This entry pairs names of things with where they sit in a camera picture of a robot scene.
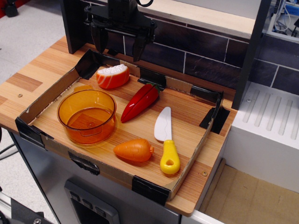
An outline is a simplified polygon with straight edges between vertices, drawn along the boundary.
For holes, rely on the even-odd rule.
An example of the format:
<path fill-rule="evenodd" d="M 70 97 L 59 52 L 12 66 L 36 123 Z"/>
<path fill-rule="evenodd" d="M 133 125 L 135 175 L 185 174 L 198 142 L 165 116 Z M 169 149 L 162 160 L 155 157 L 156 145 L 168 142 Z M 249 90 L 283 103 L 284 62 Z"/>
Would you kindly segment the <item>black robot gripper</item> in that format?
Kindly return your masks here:
<path fill-rule="evenodd" d="M 148 43 L 155 39 L 156 23 L 144 16 L 138 6 L 149 7 L 153 3 L 139 0 L 109 0 L 106 6 L 87 6 L 86 22 L 89 23 L 96 50 L 103 53 L 108 43 L 108 32 L 134 37 L 133 61 L 141 59 Z"/>

